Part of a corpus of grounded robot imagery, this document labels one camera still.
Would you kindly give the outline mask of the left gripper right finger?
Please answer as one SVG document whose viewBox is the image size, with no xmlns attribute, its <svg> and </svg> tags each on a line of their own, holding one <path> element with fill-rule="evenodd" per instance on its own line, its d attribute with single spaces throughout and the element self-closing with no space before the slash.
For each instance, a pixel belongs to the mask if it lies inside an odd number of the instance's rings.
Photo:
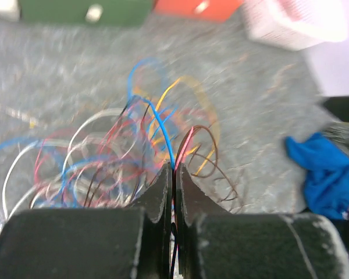
<svg viewBox="0 0 349 279">
<path fill-rule="evenodd" d="M 229 212 L 199 188 L 183 163 L 174 171 L 174 213 L 179 273 L 184 278 L 204 278 L 198 256 L 196 221 L 206 215 L 224 215 Z"/>
</svg>

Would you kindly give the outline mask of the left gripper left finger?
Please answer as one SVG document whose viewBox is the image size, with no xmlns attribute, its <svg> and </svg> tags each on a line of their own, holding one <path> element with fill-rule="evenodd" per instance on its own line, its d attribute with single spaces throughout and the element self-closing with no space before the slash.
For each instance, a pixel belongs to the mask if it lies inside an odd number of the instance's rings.
<svg viewBox="0 0 349 279">
<path fill-rule="evenodd" d="M 162 166 L 151 185 L 130 205 L 140 208 L 136 253 L 131 278 L 169 278 L 172 168 Z"/>
</svg>

